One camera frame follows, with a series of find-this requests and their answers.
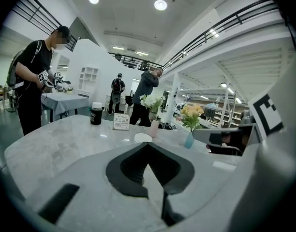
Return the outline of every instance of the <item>white marble table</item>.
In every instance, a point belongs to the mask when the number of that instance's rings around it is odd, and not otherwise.
[[[60,115],[68,110],[75,110],[75,114],[78,114],[77,109],[86,107],[89,104],[88,98],[65,93],[50,93],[42,94],[42,104],[45,107],[50,108],[50,122],[53,122],[53,115]]]
[[[56,176],[66,167],[86,156],[134,144],[137,133],[149,128],[130,125],[128,131],[113,130],[113,122],[102,120],[101,125],[90,124],[90,117],[74,115],[45,125],[20,138],[5,150],[9,171],[24,197]],[[154,143],[208,153],[205,144],[195,141],[191,149],[184,148],[187,133],[159,129]],[[236,165],[239,158],[215,155]]]

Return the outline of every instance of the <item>robotic hand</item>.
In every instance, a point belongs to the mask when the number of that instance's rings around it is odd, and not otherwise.
[[[38,79],[41,83],[44,84],[42,90],[45,88],[45,87],[48,87],[48,88],[55,88],[55,89],[64,89],[63,87],[63,80],[62,80],[62,76],[61,76],[61,73],[60,72],[56,72],[54,74],[54,77],[53,77],[53,80],[52,82],[49,80],[48,78],[48,72],[47,71],[43,71],[41,72],[40,74],[38,74]]]
[[[55,87],[54,84],[52,82],[50,82],[49,78],[48,78],[48,72],[47,71],[43,71],[41,73],[38,74],[38,80],[44,84],[44,86],[42,87],[42,90],[45,89],[45,87],[48,88],[53,88]]]

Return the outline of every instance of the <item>railing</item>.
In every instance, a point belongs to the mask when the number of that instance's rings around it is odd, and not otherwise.
[[[12,11],[48,35],[62,25],[38,0],[19,0]],[[70,36],[71,40],[66,48],[73,51],[77,40],[72,35]]]
[[[122,55],[118,53],[109,52],[112,56],[115,57],[116,60],[124,64],[126,67],[138,69],[141,71],[153,71],[155,68],[160,67],[163,68],[162,65],[156,64],[147,60],[143,60],[141,58],[131,57],[127,55]]]
[[[277,10],[279,7],[273,0],[259,0],[254,2],[236,12],[224,18],[220,22],[216,23],[214,26],[207,29],[201,35],[192,40],[184,48],[182,48],[176,55],[174,55],[164,66],[163,69],[167,69],[172,64],[181,60],[187,56],[191,51],[201,47],[203,44],[207,43],[208,40],[213,40],[214,37],[219,37],[219,34],[231,27],[243,24],[244,21],[267,13],[273,10]]]

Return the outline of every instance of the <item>black rubber pad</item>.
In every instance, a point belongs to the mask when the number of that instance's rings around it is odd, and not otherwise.
[[[49,200],[49,202],[38,213],[38,215],[46,219],[48,222],[55,224],[78,190],[79,186],[73,184],[64,185]]]

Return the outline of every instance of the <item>man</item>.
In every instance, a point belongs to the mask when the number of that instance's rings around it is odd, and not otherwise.
[[[110,114],[110,115],[113,112],[113,94],[114,93],[120,93],[120,96],[121,96],[121,93],[125,89],[125,84],[124,84],[124,82],[122,81],[121,78],[122,78],[122,74],[119,73],[118,78],[114,79],[113,82],[111,83],[112,91],[111,91],[109,108],[108,108],[108,114]],[[120,109],[120,102],[115,105],[114,110],[115,110],[116,113],[118,113],[119,109]]]
[[[135,125],[140,118],[140,126],[150,126],[149,110],[140,104],[139,96],[150,95],[152,93],[153,87],[158,86],[158,79],[162,74],[163,69],[157,67],[154,69],[154,71],[146,71],[141,75],[140,83],[133,98],[134,107],[132,116],[129,120],[130,124]]]
[[[24,135],[42,126],[42,90],[46,91],[44,84],[39,82],[38,74],[47,71],[52,81],[53,73],[50,71],[52,50],[69,41],[70,30],[60,26],[45,40],[30,43],[18,59],[16,75],[23,86],[16,89],[18,99],[19,119]]]

